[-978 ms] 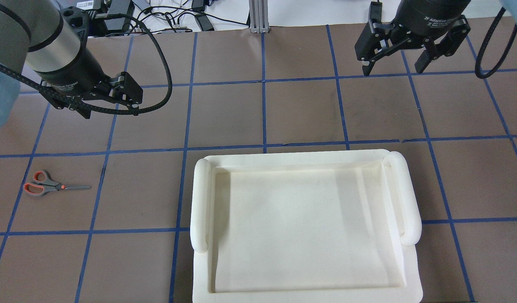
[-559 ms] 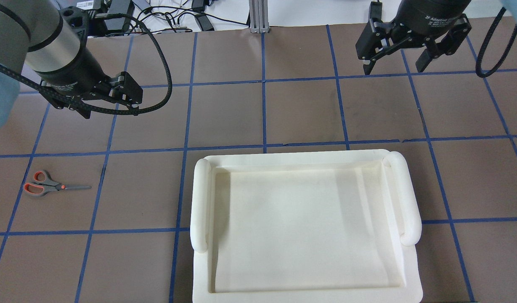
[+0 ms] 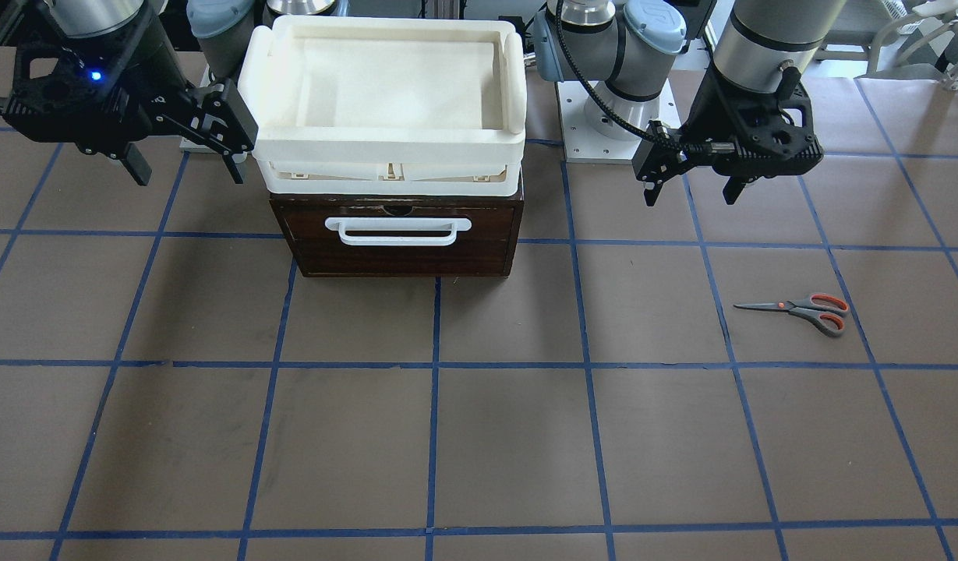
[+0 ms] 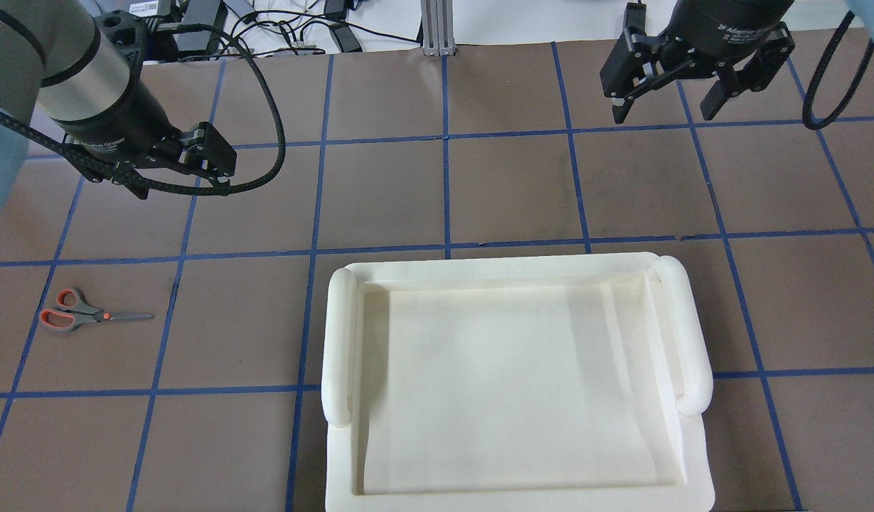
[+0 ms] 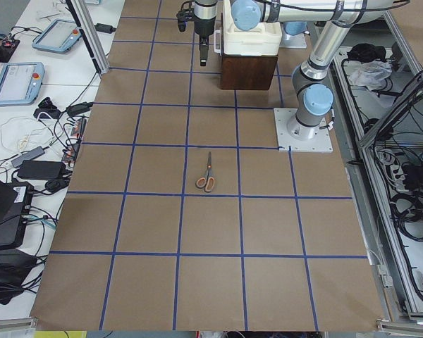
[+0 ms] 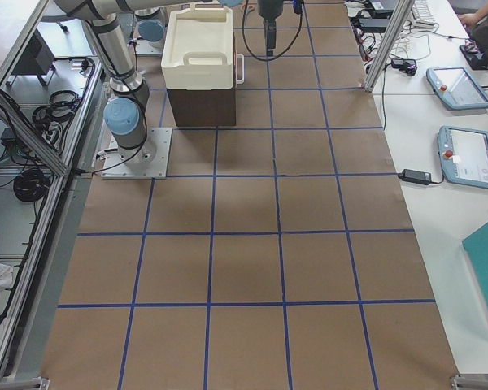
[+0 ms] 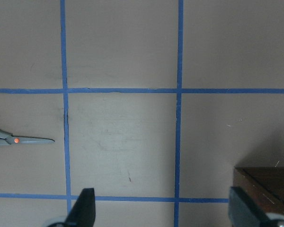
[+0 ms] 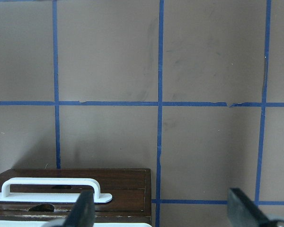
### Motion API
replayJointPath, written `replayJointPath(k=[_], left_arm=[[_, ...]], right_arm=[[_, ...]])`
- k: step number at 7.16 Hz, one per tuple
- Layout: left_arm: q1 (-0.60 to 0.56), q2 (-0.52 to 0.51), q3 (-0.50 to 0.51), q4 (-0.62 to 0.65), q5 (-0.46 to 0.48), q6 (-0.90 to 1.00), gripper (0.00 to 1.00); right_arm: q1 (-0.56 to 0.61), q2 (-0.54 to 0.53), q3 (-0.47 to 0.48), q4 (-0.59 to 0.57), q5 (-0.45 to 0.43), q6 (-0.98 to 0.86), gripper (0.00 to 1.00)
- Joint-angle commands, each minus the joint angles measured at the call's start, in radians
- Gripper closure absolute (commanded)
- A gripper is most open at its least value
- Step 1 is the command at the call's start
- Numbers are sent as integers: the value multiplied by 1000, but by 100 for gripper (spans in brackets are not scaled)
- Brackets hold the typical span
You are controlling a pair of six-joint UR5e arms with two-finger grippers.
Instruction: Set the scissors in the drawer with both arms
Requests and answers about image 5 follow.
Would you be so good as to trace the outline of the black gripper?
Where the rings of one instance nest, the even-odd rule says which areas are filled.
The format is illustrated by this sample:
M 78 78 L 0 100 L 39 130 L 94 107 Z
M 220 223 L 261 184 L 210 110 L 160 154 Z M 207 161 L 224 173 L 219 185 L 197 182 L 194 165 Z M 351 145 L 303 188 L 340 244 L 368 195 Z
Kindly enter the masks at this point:
M 216 18 L 204 19 L 196 15 L 193 16 L 195 33 L 200 36 L 199 50 L 200 50 L 200 66 L 207 65 L 209 53 L 209 36 L 214 33 Z

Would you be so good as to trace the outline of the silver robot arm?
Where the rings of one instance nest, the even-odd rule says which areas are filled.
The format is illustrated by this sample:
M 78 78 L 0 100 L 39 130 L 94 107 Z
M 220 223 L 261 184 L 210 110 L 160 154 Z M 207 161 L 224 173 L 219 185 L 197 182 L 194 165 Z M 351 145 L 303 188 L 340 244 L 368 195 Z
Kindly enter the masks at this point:
M 293 73 L 299 107 L 287 130 L 292 137 L 306 141 L 314 138 L 321 120 L 331 110 L 333 94 L 321 82 L 350 28 L 404 5 L 406 1 L 232 1 L 231 17 L 241 31 L 259 23 L 324 22 L 308 59 Z

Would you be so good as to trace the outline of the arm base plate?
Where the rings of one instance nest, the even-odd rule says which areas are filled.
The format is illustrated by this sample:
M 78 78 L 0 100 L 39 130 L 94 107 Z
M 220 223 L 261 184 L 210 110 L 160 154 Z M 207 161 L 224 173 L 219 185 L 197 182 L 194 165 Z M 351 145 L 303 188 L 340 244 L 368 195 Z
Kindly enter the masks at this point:
M 274 122 L 279 151 L 331 153 L 333 151 L 326 119 L 315 127 L 296 120 L 296 108 L 275 108 Z

